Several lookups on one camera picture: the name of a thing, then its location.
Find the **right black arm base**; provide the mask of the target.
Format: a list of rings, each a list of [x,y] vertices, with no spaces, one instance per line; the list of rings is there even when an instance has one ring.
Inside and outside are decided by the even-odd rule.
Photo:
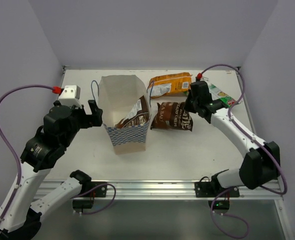
[[[194,191],[197,198],[215,198],[220,195],[221,200],[216,200],[213,204],[213,210],[226,213],[230,209],[231,198],[239,198],[240,192],[237,187],[230,190],[221,187],[216,181],[207,176],[194,182]]]

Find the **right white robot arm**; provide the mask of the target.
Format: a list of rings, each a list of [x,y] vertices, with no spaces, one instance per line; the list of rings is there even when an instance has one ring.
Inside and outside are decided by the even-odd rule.
[[[190,85],[184,108],[220,130],[243,158],[239,168],[223,170],[211,177],[213,195],[222,196],[230,187],[253,190],[281,175],[279,146],[256,136],[231,113],[228,104],[213,99],[207,82],[199,80]]]

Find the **blue checkered paper bag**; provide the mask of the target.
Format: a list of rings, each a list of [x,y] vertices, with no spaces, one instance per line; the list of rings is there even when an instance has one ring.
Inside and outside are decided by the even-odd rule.
[[[98,83],[98,106],[103,110],[103,126],[117,155],[146,150],[147,133],[151,120],[150,97],[144,82],[136,75],[103,76]],[[127,116],[137,100],[145,96],[149,120],[143,125],[116,128]]]

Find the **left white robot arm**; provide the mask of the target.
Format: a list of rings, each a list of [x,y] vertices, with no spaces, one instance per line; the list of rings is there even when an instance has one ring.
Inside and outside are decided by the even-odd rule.
[[[16,178],[0,207],[0,240],[30,240],[45,218],[73,197],[87,196],[92,178],[81,170],[39,200],[34,197],[45,179],[81,129],[100,127],[103,110],[89,100],[91,113],[81,105],[66,106],[55,101],[33,138],[19,157]]]

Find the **green Chuba snack bag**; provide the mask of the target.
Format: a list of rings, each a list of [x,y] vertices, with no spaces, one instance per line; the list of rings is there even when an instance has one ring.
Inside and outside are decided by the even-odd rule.
[[[223,92],[220,88],[215,86],[210,81],[206,80],[206,83],[208,85],[209,93],[212,96],[213,100],[220,100],[223,102],[225,106],[228,108],[231,108],[233,105],[240,105],[243,100],[241,99],[239,103],[237,103],[237,100],[228,95],[227,93]]]

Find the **orange chips bag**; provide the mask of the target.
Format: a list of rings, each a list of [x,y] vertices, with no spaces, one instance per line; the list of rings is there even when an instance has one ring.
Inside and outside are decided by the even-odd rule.
[[[151,98],[185,93],[190,89],[192,75],[189,72],[180,72],[155,76],[150,79],[147,92]]]

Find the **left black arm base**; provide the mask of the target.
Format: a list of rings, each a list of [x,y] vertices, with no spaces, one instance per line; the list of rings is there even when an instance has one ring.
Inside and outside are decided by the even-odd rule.
[[[107,194],[107,182],[89,181],[82,185],[80,193],[72,198],[72,208],[83,213],[94,206],[95,198],[105,198]]]

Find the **brown chocolate snack bag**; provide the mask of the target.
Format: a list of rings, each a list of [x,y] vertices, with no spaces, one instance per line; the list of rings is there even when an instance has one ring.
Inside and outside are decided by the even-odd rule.
[[[150,129],[192,131],[193,124],[184,102],[162,102],[157,103],[157,113]]]

